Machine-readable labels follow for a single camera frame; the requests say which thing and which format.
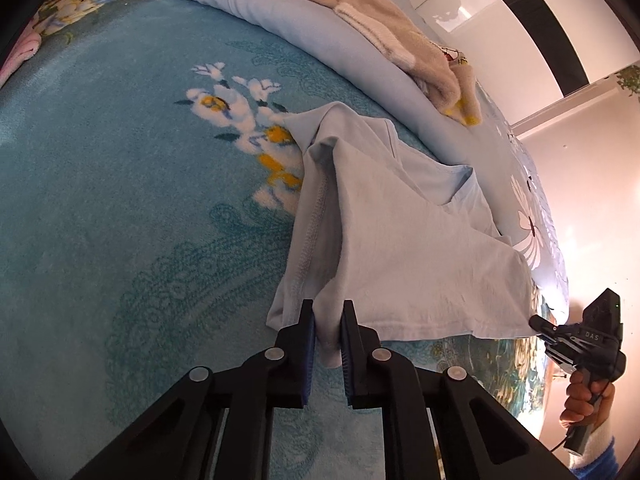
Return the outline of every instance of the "silver screw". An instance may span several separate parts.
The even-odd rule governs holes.
[[[391,352],[386,348],[376,348],[371,352],[371,355],[376,361],[389,361],[391,359]]]
[[[461,381],[466,378],[466,370],[462,366],[452,366],[447,369],[447,375],[455,381]]]
[[[207,377],[209,377],[209,370],[207,370],[204,366],[198,366],[197,368],[194,368],[193,370],[191,370],[191,372],[189,372],[189,378],[194,383],[204,381],[204,379],[206,379]]]
[[[264,356],[269,361],[279,361],[284,357],[284,350],[282,348],[278,348],[277,346],[267,348],[264,352]]]

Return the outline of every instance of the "device handle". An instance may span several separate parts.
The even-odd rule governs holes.
[[[591,391],[591,384],[593,383],[591,373],[586,368],[579,369],[582,373],[582,384],[584,384],[589,391]],[[598,411],[600,407],[600,401],[602,397],[598,394],[591,394],[590,404],[593,405],[593,413]],[[587,441],[593,431],[593,424],[587,426],[579,426],[578,424],[572,425],[566,432],[566,441],[564,442],[564,448],[571,454],[582,456],[584,454],[584,447],[587,445]]]

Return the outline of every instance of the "shirt sleeve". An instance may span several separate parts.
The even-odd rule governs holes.
[[[569,468],[579,480],[613,480],[618,472],[613,443],[607,420],[591,434],[582,456],[570,455]]]

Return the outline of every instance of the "white sweater cuff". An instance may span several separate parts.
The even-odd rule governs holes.
[[[569,454],[569,468],[583,468],[596,460],[607,450],[607,447],[609,447],[609,444],[611,444],[613,439],[609,420],[610,419],[607,419],[597,430],[591,433],[582,456]]]

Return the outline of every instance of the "hand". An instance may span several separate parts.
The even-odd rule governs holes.
[[[591,385],[591,391],[589,391],[587,386],[582,384],[582,379],[582,372],[578,370],[571,374],[569,379],[571,384],[566,389],[566,394],[568,395],[568,399],[564,403],[566,409],[560,415],[560,424],[567,429],[574,423],[579,426],[588,426],[593,423],[593,429],[596,430],[609,418],[616,387],[606,379],[603,379],[594,382]],[[592,392],[594,394],[602,392],[602,400],[596,413],[593,412],[594,407],[589,404]]]

